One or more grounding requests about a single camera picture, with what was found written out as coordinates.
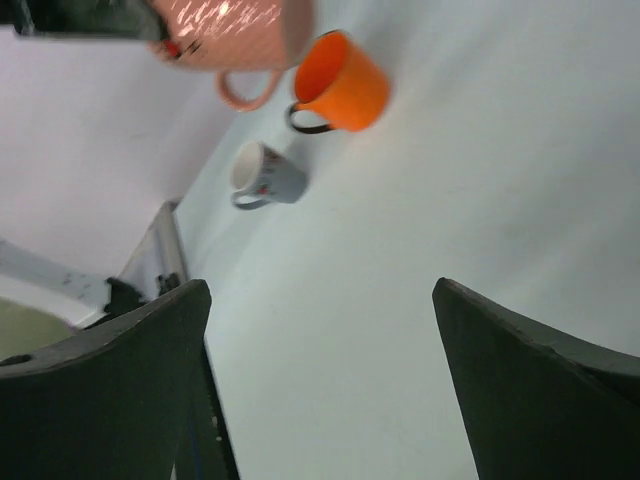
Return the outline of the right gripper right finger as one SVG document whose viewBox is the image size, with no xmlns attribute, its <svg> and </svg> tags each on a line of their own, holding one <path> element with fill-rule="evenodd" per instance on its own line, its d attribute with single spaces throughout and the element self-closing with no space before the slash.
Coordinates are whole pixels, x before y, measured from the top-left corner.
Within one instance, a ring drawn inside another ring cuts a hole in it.
<svg viewBox="0 0 640 480">
<path fill-rule="evenodd" d="M 450 279 L 432 300 L 479 478 L 638 478 L 637 357 Z"/>
</svg>

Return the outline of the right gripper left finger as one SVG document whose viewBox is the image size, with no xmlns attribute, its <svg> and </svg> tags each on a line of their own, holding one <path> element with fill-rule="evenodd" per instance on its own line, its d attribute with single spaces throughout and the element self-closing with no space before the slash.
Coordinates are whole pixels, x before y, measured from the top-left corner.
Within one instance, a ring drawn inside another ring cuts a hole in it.
<svg viewBox="0 0 640 480">
<path fill-rule="evenodd" d="M 204 346 L 211 295 L 191 280 L 1 363 L 5 479 L 235 479 Z"/>
</svg>

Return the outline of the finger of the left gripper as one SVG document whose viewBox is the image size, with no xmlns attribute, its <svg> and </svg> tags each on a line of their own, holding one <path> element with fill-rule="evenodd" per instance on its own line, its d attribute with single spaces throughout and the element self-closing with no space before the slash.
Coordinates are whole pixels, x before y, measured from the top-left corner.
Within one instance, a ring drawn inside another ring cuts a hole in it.
<svg viewBox="0 0 640 480">
<path fill-rule="evenodd" d="M 140 0 L 12 0 L 12 27 L 24 37 L 161 41 L 166 21 Z"/>
</svg>

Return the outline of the pink mug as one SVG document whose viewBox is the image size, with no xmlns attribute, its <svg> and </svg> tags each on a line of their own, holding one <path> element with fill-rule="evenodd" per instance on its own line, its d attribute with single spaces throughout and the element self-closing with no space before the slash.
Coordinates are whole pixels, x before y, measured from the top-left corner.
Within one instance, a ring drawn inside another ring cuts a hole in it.
<svg viewBox="0 0 640 480">
<path fill-rule="evenodd" d="M 310 0 L 153 1 L 165 20 L 168 37 L 150 44 L 172 66 L 214 72 L 221 98 L 237 111 L 254 111 L 277 89 L 284 73 L 301 59 L 315 28 Z M 236 72 L 268 72 L 264 91 L 253 99 L 234 91 Z"/>
</svg>

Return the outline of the grey mug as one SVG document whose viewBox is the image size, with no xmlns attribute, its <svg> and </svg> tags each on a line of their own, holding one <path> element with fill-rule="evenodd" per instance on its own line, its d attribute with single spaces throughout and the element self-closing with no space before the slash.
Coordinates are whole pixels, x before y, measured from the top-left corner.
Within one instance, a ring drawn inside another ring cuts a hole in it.
<svg viewBox="0 0 640 480">
<path fill-rule="evenodd" d="M 230 180 L 231 203 L 242 211 L 270 204 L 293 204 L 308 187 L 305 172 L 261 142 L 249 142 L 238 150 Z"/>
</svg>

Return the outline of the orange mug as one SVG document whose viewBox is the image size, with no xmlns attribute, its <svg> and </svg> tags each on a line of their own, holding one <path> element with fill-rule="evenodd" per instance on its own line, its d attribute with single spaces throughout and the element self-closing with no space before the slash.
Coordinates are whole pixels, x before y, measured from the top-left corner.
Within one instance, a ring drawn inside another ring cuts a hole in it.
<svg viewBox="0 0 640 480">
<path fill-rule="evenodd" d="M 386 73 L 342 30 L 319 36 L 298 66 L 294 103 L 286 120 L 308 135 L 362 131 L 373 125 L 391 97 Z"/>
</svg>

